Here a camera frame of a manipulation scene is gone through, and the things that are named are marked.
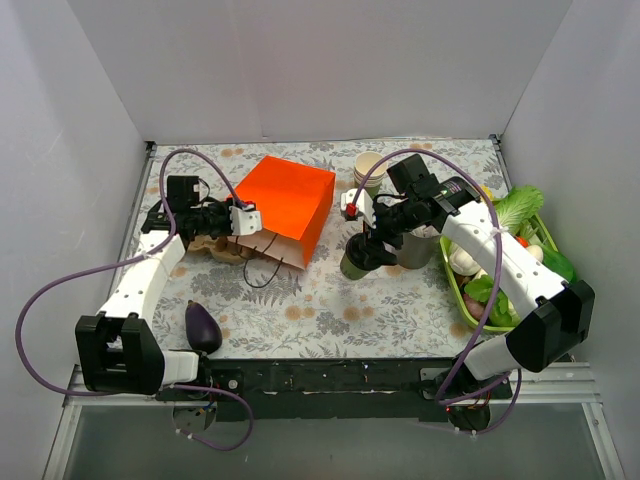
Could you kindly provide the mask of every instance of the paper cup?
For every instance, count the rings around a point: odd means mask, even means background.
[[[359,187],[362,184],[367,172],[382,158],[377,152],[364,152],[358,155],[355,164],[353,166],[353,183],[355,187]],[[370,197],[374,197],[380,191],[382,180],[387,173],[387,162],[380,165],[369,177],[364,189],[367,191]]]

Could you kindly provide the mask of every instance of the glass panel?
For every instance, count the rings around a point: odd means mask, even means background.
[[[494,417],[503,407],[493,407]],[[246,423],[212,425],[232,442]],[[601,479],[580,405],[518,405],[478,439],[410,419],[261,420],[239,450],[175,434],[171,407],[83,407],[66,479]]]

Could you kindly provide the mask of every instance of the gray cup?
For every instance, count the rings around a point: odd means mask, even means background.
[[[438,246],[438,233],[432,227],[416,228],[402,234],[402,248],[396,251],[398,265],[410,270],[424,267]]]

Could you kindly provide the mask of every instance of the patterned table mat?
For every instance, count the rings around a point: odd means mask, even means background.
[[[165,349],[189,348],[184,309],[193,299],[219,322],[224,342],[212,357],[443,357],[457,354],[471,330],[462,323],[449,289],[442,259],[434,255],[421,270],[384,267],[352,282],[342,276],[339,262],[346,241],[361,228],[340,216],[340,193],[352,188],[353,161],[364,151],[388,154],[401,148],[430,149],[452,160],[496,196],[507,187],[489,140],[386,139],[315,143],[265,143],[190,146],[213,158],[233,184],[265,155],[323,168],[336,173],[334,206],[313,259],[302,272],[283,265],[263,289],[243,280],[242,266],[219,263],[210,256],[188,253],[173,270],[158,303],[153,331]],[[139,232],[148,209],[159,200],[158,175],[165,156],[179,146],[158,147],[142,206]],[[426,159],[438,178],[452,175],[436,160]],[[178,155],[167,175],[199,175],[211,186],[214,198],[228,192],[216,173],[198,158]],[[382,191],[391,193],[385,178]],[[137,247],[132,239],[130,252]],[[249,279],[261,283],[276,262],[254,260]]]

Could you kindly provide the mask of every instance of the black string handle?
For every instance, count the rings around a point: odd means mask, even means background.
[[[269,242],[269,244],[264,248],[264,250],[260,253],[265,253],[269,247],[271,247],[271,245],[273,245],[273,242],[276,241],[276,238],[278,237],[278,234],[276,233],[273,238],[271,239],[271,241]],[[269,284],[271,283],[271,281],[276,278],[276,275],[278,274],[278,271],[280,270],[280,267],[282,266],[284,257],[280,258],[280,261],[278,262],[278,266],[276,267],[275,271],[273,272],[273,275],[271,275],[271,278],[269,278],[269,280],[267,280],[263,285],[254,285],[253,283],[251,283],[249,281],[249,279],[247,278],[247,265],[249,264],[249,260],[252,260],[251,257],[243,257],[242,254],[240,253],[240,245],[238,245],[238,237],[236,236],[236,253],[238,254],[238,256],[240,258],[242,258],[244,260],[244,265],[242,267],[242,276],[244,277],[244,282],[249,285],[251,288],[264,288],[269,286]],[[255,253],[258,250],[258,246],[256,245],[255,247],[253,247],[252,252]]]

